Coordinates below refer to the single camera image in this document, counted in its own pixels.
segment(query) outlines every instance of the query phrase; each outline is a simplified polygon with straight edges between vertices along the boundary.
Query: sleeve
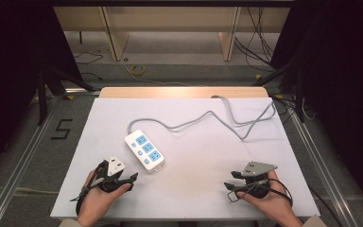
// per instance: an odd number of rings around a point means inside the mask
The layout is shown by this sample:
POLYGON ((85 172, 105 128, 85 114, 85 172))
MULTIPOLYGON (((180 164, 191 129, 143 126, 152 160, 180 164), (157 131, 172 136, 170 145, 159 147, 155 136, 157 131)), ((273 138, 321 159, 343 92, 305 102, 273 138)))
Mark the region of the sleeve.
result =
POLYGON ((82 226, 73 219, 65 219, 61 222, 59 227, 82 227, 82 226))
POLYGON ((302 227, 326 227, 325 223, 318 216, 309 218, 302 227))

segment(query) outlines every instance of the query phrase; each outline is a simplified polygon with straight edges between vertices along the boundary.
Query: white power strip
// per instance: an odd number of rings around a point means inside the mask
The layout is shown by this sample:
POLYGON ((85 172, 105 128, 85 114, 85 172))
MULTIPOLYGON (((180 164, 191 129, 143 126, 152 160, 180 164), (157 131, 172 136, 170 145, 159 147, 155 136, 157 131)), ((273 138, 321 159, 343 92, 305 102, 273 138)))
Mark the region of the white power strip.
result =
POLYGON ((142 131, 126 136, 125 141, 148 173, 161 170, 164 156, 142 131))

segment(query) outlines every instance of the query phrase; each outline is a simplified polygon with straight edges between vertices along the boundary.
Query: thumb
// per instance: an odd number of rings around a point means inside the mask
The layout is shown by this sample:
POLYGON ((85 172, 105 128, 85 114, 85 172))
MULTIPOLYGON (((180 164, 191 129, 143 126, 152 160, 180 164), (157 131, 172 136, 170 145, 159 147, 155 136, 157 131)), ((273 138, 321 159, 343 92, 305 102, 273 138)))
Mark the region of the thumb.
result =
POLYGON ((130 183, 125 183, 125 184, 121 185, 119 188, 117 188, 116 190, 114 190, 113 192, 111 192, 110 195, 114 200, 116 200, 118 197, 120 197, 125 192, 127 192, 130 187, 131 187, 130 183))

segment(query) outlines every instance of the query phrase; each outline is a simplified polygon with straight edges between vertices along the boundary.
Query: human hand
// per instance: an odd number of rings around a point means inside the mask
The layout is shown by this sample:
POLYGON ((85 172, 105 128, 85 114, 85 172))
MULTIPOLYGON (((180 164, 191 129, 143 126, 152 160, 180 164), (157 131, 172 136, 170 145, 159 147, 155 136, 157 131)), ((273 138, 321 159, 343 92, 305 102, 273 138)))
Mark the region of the human hand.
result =
MULTIPOLYGON (((88 184, 93 175, 94 171, 91 171, 84 186, 88 184)), ((130 187, 130 183, 125 183, 111 193, 104 192, 99 187, 92 188, 81 205, 78 223, 84 227, 93 226, 107 213, 112 202, 127 192, 130 187)))
MULTIPOLYGON (((274 170, 271 170, 268 173, 268 178, 279 181, 274 170)), ((269 184, 270 188, 286 194, 285 188, 281 184, 275 181, 269 181, 269 184)), ((238 192, 237 196, 256 206, 269 219, 276 221, 283 227, 303 226, 303 223, 294 214, 289 201, 276 193, 269 191, 269 193, 262 199, 257 199, 244 192, 238 192)))

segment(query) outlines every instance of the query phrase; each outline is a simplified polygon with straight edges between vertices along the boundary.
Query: white tabletop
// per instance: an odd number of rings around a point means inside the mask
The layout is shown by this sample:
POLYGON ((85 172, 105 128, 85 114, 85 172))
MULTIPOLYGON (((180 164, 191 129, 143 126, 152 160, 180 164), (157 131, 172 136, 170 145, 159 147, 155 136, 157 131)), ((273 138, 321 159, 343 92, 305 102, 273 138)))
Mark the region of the white tabletop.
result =
MULTIPOLYGON (((254 120, 271 98, 229 98, 237 121, 254 120)), ((97 98, 91 109, 72 163, 63 182, 52 218, 74 218, 76 202, 88 173, 114 155, 126 165, 120 179, 138 172, 132 191, 119 198, 106 218, 119 220, 222 220, 264 219, 244 201, 231 203, 223 183, 243 184, 232 177, 249 161, 278 166, 279 179, 291 192, 298 217, 319 215, 285 130, 276 113, 257 123, 248 138, 235 134, 208 115, 199 123, 170 131, 155 122, 138 122, 165 157, 159 172, 148 174, 127 147, 128 124, 137 118, 155 118, 169 126, 193 120, 214 111, 224 121, 232 120, 219 98, 97 98)), ((271 109, 264 117, 271 114, 271 109)), ((243 135, 248 127, 237 128, 243 135)))

